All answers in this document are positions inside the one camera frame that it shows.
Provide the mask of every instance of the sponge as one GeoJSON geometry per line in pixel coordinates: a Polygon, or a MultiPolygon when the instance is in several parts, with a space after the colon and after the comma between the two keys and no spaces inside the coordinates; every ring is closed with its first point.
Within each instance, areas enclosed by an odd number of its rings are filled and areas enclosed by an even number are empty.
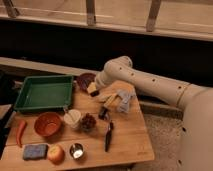
{"type": "Polygon", "coordinates": [[[45,159],[47,155],[48,145],[26,145],[24,148],[23,159],[24,160],[37,160],[45,159]]]}

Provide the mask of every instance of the green plastic tray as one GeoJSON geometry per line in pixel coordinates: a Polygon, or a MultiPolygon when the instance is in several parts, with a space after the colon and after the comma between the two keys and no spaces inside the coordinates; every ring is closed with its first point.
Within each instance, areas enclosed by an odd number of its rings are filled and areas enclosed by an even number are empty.
{"type": "Polygon", "coordinates": [[[63,109],[71,104],[72,85],[71,75],[26,77],[14,109],[22,113],[63,109]]]}

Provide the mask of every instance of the red chili pepper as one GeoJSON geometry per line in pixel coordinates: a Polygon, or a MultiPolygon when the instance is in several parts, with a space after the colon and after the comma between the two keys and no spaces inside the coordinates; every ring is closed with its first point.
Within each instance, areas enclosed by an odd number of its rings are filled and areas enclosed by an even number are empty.
{"type": "Polygon", "coordinates": [[[26,126],[27,126],[27,122],[25,120],[21,120],[18,125],[18,129],[16,131],[16,143],[20,148],[22,147],[21,137],[23,135],[23,132],[24,132],[26,126]]]}

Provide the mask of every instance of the white container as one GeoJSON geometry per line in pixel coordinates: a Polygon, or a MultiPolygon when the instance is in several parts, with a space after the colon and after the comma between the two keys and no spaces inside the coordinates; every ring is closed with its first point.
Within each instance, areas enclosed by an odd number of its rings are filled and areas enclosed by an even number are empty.
{"type": "Polygon", "coordinates": [[[78,130],[80,127],[81,112],[76,109],[71,109],[64,115],[64,122],[72,129],[78,130]]]}

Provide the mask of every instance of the orange bowl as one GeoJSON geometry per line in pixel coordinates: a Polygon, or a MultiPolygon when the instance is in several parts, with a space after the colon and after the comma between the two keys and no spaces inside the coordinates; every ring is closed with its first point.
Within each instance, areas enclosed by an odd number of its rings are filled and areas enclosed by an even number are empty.
{"type": "Polygon", "coordinates": [[[55,134],[61,127],[61,118],[56,112],[42,113],[35,121],[35,132],[43,137],[55,134]]]}

